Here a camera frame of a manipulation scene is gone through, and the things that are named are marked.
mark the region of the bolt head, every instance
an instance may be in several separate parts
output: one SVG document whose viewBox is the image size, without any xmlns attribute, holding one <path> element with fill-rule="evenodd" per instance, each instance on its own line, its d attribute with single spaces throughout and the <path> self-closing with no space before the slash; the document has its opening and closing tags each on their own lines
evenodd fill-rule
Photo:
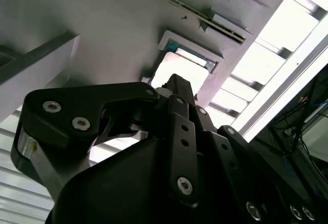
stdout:
<svg viewBox="0 0 328 224">
<path fill-rule="evenodd" d="M 199 110 L 199 112 L 202 113 L 203 115 L 206 115 L 206 114 L 207 114 L 206 110 L 203 109 L 202 107 L 199 107 L 198 110 Z"/>
<path fill-rule="evenodd" d="M 43 103 L 42 107 L 49 113 L 57 113 L 62 109 L 60 104 L 55 101 L 46 101 Z"/>
<path fill-rule="evenodd" d="M 246 209 L 252 218 L 256 221 L 261 221 L 261 213 L 251 202 L 246 203 Z"/>
<path fill-rule="evenodd" d="M 72 125 L 75 129 L 87 131 L 90 128 L 90 122 L 84 117 L 76 117 L 72 120 Z"/>
<path fill-rule="evenodd" d="M 230 133 L 231 135 L 235 135 L 235 131 L 231 128 L 227 128 L 228 133 Z"/>
<path fill-rule="evenodd" d="M 315 220 L 314 215 L 306 207 L 302 207 L 304 214 L 312 221 Z"/>
<path fill-rule="evenodd" d="M 191 182 L 184 177 L 180 177 L 177 181 L 179 190 L 184 194 L 184 195 L 190 195 L 193 192 L 193 186 Z"/>
<path fill-rule="evenodd" d="M 290 205 L 290 210 L 292 214 L 295 216 L 296 219 L 298 220 L 303 220 L 301 213 L 296 209 L 294 206 Z"/>
<path fill-rule="evenodd" d="M 154 95 L 155 93 L 152 91 L 152 90 L 150 90 L 150 89 L 146 89 L 146 92 L 149 94 L 149 95 Z"/>
</svg>

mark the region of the mounting hole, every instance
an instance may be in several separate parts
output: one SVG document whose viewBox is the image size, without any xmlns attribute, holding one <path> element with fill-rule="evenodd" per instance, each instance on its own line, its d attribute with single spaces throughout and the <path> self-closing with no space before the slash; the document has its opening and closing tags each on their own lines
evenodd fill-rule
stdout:
<svg viewBox="0 0 328 224">
<path fill-rule="evenodd" d="M 296 207 L 290 205 L 289 208 L 291 209 L 291 212 L 293 213 L 296 219 L 303 220 L 301 213 L 298 211 Z"/>
<path fill-rule="evenodd" d="M 154 92 L 150 89 L 146 89 L 146 92 L 149 94 L 149 95 L 154 95 Z"/>
<path fill-rule="evenodd" d="M 182 143 L 184 146 L 186 146 L 186 147 L 189 146 L 188 141 L 186 141 L 186 140 L 184 140 L 184 139 L 181 140 L 181 143 Z"/>
<path fill-rule="evenodd" d="M 76 117 L 72 120 L 72 125 L 75 129 L 81 130 L 81 131 L 87 131 L 91 125 L 88 119 L 84 117 Z"/>
<path fill-rule="evenodd" d="M 314 215 L 306 207 L 302 207 L 304 214 L 312 221 L 315 221 Z"/>
<path fill-rule="evenodd" d="M 230 133 L 231 135 L 235 135 L 235 131 L 232 130 L 231 128 L 227 128 L 228 133 Z"/>
<path fill-rule="evenodd" d="M 225 144 L 222 144 L 221 146 L 222 146 L 222 148 L 224 148 L 225 150 L 228 149 L 228 146 L 226 146 Z"/>
<path fill-rule="evenodd" d="M 185 125 L 182 125 L 181 127 L 182 127 L 182 129 L 185 130 L 186 132 L 189 131 L 189 129 L 188 129 Z"/>
<path fill-rule="evenodd" d="M 235 163 L 232 162 L 232 161 L 229 162 L 229 165 L 230 165 L 230 167 L 233 168 L 233 169 L 235 169 L 235 168 L 237 167 L 237 166 L 235 165 Z"/>
<path fill-rule="evenodd" d="M 62 107 L 55 101 L 46 101 L 43 103 L 43 109 L 49 113 L 57 113 Z"/>
</svg>

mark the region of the cable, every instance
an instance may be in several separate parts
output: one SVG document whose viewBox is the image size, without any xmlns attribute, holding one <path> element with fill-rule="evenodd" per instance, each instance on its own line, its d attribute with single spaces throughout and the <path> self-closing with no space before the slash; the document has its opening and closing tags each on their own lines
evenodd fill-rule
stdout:
<svg viewBox="0 0 328 224">
<path fill-rule="evenodd" d="M 326 83 L 327 80 L 328 80 L 328 78 L 326 78 L 326 79 L 325 79 L 324 81 L 322 81 L 322 82 L 317 82 L 317 84 L 315 85 L 314 88 L 317 88 L 317 87 L 319 87 L 319 86 L 321 86 L 321 85 L 323 85 L 323 84 L 327 85 L 327 84 L 328 84 L 328 83 Z M 304 105 L 305 103 L 307 103 L 307 102 L 303 99 L 300 103 L 294 105 L 291 109 L 289 109 L 289 110 L 287 110 L 286 112 L 282 113 L 282 114 L 279 115 L 277 118 L 274 118 L 273 122 L 279 123 L 279 122 L 281 122 L 282 120 L 284 120 L 285 118 L 287 118 L 287 117 L 293 115 L 293 114 L 296 113 L 300 108 L 302 108 L 303 105 Z"/>
<path fill-rule="evenodd" d="M 269 140 L 270 140 L 270 144 L 271 144 L 271 146 L 278 150 L 278 147 L 277 147 L 277 141 L 274 140 L 274 142 L 272 142 L 271 133 L 270 133 L 269 130 L 268 130 L 268 135 L 269 135 Z"/>
<path fill-rule="evenodd" d="M 308 108 L 310 106 L 310 102 L 311 102 L 311 98 L 312 98 L 312 95 L 313 95 L 313 92 L 314 92 L 314 89 L 316 87 L 316 82 L 317 82 L 317 78 L 318 76 L 316 76 L 312 82 L 312 85 L 311 85 L 311 88 L 310 88 L 310 91 L 309 91 L 309 95 L 308 95 L 308 98 L 307 98 L 307 101 L 304 105 L 304 110 L 301 114 L 301 118 L 299 120 L 299 124 L 296 126 L 296 136 L 295 136 L 295 139 L 294 139 L 294 142 L 292 144 L 292 149 L 291 149 L 291 153 L 293 153 L 295 150 L 296 150 L 296 147 L 297 147 L 297 144 L 298 144 L 298 139 L 299 137 L 301 136 L 301 133 L 302 133 L 302 128 L 303 128 L 303 123 L 306 119 L 306 116 L 308 115 Z"/>
<path fill-rule="evenodd" d="M 324 114 L 321 114 L 321 113 L 317 113 L 317 115 L 321 115 L 321 116 L 323 116 L 323 117 L 327 117 L 327 118 L 328 118 L 327 115 L 324 115 Z"/>
</svg>

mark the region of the black metal bracket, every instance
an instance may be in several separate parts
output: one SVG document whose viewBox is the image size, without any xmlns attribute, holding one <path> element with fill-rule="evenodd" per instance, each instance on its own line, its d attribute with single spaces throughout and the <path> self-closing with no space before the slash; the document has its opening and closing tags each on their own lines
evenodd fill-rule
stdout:
<svg viewBox="0 0 328 224">
<path fill-rule="evenodd" d="M 144 83 L 38 90 L 24 102 L 11 157 L 47 187 L 47 223 L 326 223 L 232 127 L 218 131 L 173 75 Z M 90 167 L 92 146 L 148 138 Z"/>
</svg>

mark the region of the black wire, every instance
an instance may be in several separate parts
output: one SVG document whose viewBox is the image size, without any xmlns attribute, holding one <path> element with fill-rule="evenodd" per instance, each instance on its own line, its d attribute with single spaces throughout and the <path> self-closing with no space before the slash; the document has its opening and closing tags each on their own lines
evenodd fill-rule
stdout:
<svg viewBox="0 0 328 224">
<path fill-rule="evenodd" d="M 310 106 L 311 98 L 312 98 L 312 95 L 314 93 L 314 89 L 316 87 L 317 79 L 318 79 L 318 76 L 316 76 L 313 79 L 313 82 L 312 82 L 312 85 L 311 85 L 311 88 L 310 88 L 310 91 L 309 91 L 309 95 L 307 96 L 307 101 L 304 105 L 304 110 L 303 110 L 303 112 L 301 114 L 301 117 L 300 117 L 300 120 L 299 120 L 299 124 L 296 126 L 296 133 L 295 133 L 296 136 L 295 136 L 295 139 L 294 139 L 293 144 L 292 144 L 292 149 L 290 151 L 291 153 L 293 153 L 296 150 L 296 147 L 297 147 L 297 144 L 298 144 L 298 139 L 301 136 L 303 123 L 306 119 L 306 116 L 308 115 L 308 108 Z"/>
<path fill-rule="evenodd" d="M 306 146 L 306 144 L 305 144 L 305 142 L 304 142 L 304 140 L 303 140 L 303 134 L 301 134 L 299 138 L 300 138 L 300 140 L 301 140 L 301 142 L 302 142 L 303 147 L 304 147 L 305 150 L 306 150 L 307 155 L 308 155 L 309 158 L 310 158 L 310 161 L 312 161 L 312 158 L 311 158 L 311 155 L 310 155 L 309 149 L 308 149 L 308 147 Z"/>
<path fill-rule="evenodd" d="M 276 130 L 286 130 L 286 129 L 291 128 L 291 129 L 294 131 L 293 127 L 290 125 L 290 123 L 288 122 L 287 118 L 288 118 L 288 117 L 285 117 L 285 119 L 284 119 L 285 122 L 286 122 L 286 124 L 287 124 L 287 127 L 277 128 L 277 127 L 273 126 L 274 129 L 276 129 Z"/>
<path fill-rule="evenodd" d="M 272 137 L 271 137 L 271 133 L 270 133 L 269 129 L 268 129 L 268 134 L 269 134 L 270 144 L 271 144 L 276 150 L 279 150 L 279 149 L 278 149 L 278 143 L 277 143 L 277 141 L 274 139 L 274 140 L 273 140 L 274 142 L 272 142 Z"/>
<path fill-rule="evenodd" d="M 326 81 L 328 80 L 328 78 L 326 78 L 324 81 L 322 82 L 317 82 L 318 84 L 315 85 L 314 88 L 317 88 L 323 84 L 328 85 L 328 83 L 326 83 Z M 295 114 L 297 111 L 299 111 L 300 108 L 303 107 L 303 105 L 305 103 L 309 102 L 309 99 L 307 101 L 303 101 L 301 103 L 299 103 L 299 105 L 296 105 L 295 107 L 293 107 L 291 110 L 287 110 L 286 112 L 282 113 L 281 115 L 279 115 L 277 118 L 275 118 L 273 121 L 276 123 L 281 122 L 282 120 L 288 118 L 289 116 Z"/>
<path fill-rule="evenodd" d="M 317 115 L 321 115 L 321 116 L 324 116 L 324 117 L 327 117 L 328 118 L 327 115 L 324 115 L 324 114 L 321 114 L 321 113 L 317 113 Z"/>
</svg>

